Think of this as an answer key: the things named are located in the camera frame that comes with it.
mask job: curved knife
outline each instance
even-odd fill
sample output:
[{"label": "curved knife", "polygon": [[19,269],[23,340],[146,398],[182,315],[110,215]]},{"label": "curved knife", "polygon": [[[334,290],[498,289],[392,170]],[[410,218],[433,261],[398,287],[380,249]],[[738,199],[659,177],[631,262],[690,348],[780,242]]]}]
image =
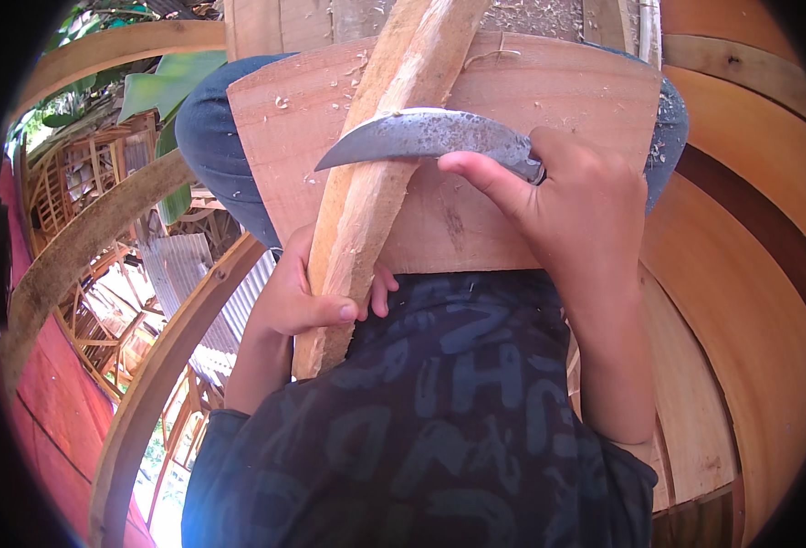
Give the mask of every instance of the curved knife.
[{"label": "curved knife", "polygon": [[431,107],[366,120],[340,137],[314,169],[375,159],[439,158],[455,151],[482,153],[535,186],[546,177],[540,160],[530,157],[530,138],[484,116]]}]

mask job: fingernail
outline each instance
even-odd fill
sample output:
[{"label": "fingernail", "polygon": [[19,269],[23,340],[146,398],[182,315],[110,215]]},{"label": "fingernail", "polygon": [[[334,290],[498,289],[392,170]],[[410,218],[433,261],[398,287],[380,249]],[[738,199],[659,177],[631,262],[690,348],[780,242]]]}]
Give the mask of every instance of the fingernail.
[{"label": "fingernail", "polygon": [[340,309],[339,317],[346,322],[351,322],[351,320],[357,317],[357,308],[353,304],[346,304]]}]

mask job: red wall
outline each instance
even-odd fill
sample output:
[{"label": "red wall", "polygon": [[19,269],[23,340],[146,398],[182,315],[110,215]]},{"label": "red wall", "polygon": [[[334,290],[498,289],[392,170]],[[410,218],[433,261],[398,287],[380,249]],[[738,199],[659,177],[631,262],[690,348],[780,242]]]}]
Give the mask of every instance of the red wall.
[{"label": "red wall", "polygon": [[[13,172],[6,158],[0,197],[8,205],[14,287],[31,264],[31,257],[23,236],[24,220]],[[113,410],[102,389],[80,366],[55,316],[50,316],[37,337],[16,395],[13,416],[25,458],[43,481],[49,497],[86,539],[90,482]],[[126,521],[127,548],[154,546],[134,499]]]}]

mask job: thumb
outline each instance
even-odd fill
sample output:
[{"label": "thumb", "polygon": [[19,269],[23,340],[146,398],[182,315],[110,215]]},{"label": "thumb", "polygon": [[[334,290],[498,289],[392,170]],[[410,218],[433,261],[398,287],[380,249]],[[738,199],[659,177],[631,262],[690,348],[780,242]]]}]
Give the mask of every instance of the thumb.
[{"label": "thumb", "polygon": [[357,318],[357,304],[341,295],[310,296],[304,304],[306,329],[352,323]]},{"label": "thumb", "polygon": [[518,216],[536,189],[484,154],[448,153],[437,166],[440,171],[461,175],[510,216]]}]

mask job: wood shaving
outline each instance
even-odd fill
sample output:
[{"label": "wood shaving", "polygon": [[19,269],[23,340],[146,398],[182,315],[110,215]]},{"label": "wood shaving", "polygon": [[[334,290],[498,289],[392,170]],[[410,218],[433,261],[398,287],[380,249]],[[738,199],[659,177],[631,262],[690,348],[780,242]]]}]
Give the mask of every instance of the wood shaving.
[{"label": "wood shaving", "polygon": [[521,52],[518,52],[514,49],[496,49],[493,52],[482,53],[481,55],[473,55],[470,59],[463,61],[463,68],[461,69],[461,72],[467,70],[467,67],[469,67],[474,60],[485,59],[486,57],[495,54],[497,55],[497,58],[499,58],[500,54],[502,53],[515,53],[516,55],[521,55]]}]

